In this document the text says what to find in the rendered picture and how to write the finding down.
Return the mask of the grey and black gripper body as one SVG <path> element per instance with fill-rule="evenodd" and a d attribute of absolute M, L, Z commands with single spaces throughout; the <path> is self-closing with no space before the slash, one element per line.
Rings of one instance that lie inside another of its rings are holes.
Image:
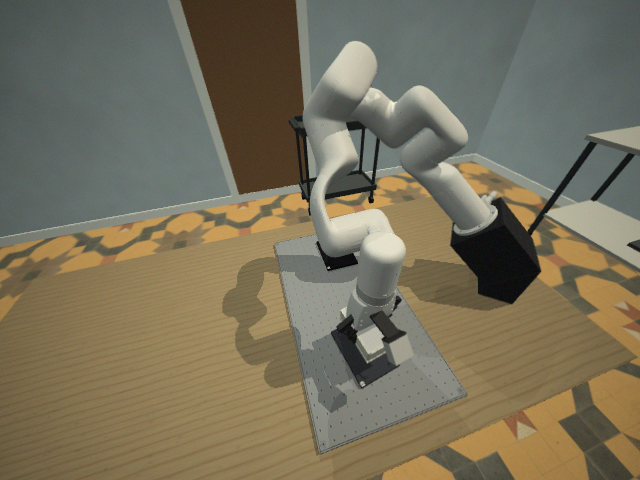
<path fill-rule="evenodd" d="M 391 315 L 394 309 L 395 300 L 396 300 L 396 291 L 393 299 L 391 300 L 392 302 L 390 301 L 388 304 L 383 306 L 372 306 L 363 302 L 357 295 L 356 289 L 354 289 L 348 301 L 346 316 L 348 317 L 351 314 L 354 318 L 353 324 L 354 324 L 355 330 L 361 331 L 374 324 L 374 322 L 370 318 L 370 315 L 375 314 L 381 310 L 383 310 L 383 312 L 387 315 L 387 317 Z"/>

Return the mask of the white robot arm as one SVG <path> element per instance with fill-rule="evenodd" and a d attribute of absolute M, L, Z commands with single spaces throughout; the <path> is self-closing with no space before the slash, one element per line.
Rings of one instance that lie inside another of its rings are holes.
<path fill-rule="evenodd" d="M 394 297 L 406 255 L 404 242 L 379 209 L 330 219 L 325 207 L 327 190 L 358 164 L 348 118 L 362 123 L 392 149 L 429 128 L 402 150 L 399 161 L 455 223 L 457 235 L 472 235 L 495 220 L 498 211 L 490 204 L 498 193 L 492 191 L 480 199 L 461 173 L 443 162 L 465 147 L 468 134 L 431 90 L 415 86 L 394 103 L 370 88 L 376 73 L 376 57 L 366 44 L 346 44 L 308 100 L 303 124 L 319 169 L 310 195 L 319 244 L 330 257 L 360 251 L 357 295 L 369 305 L 383 306 Z M 383 310 L 370 318 L 384 335 L 389 362 L 397 366 L 414 356 L 407 333 L 397 329 Z"/>

